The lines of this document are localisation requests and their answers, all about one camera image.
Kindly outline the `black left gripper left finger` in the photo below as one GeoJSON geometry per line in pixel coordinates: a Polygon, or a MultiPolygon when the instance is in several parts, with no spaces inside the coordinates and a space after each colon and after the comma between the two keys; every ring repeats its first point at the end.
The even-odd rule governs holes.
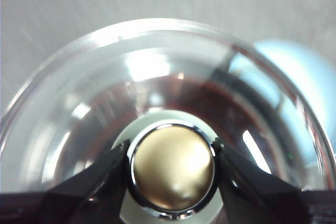
{"type": "Polygon", "coordinates": [[[123,141],[88,168],[47,192],[44,223],[122,223],[120,210],[128,185],[123,141]]]}

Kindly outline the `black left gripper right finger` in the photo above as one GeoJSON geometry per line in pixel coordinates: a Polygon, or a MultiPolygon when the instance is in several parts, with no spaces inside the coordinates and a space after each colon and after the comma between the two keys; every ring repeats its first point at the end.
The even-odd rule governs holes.
{"type": "Polygon", "coordinates": [[[310,222],[300,190],[264,172],[219,137],[212,147],[228,223],[310,222]]]}

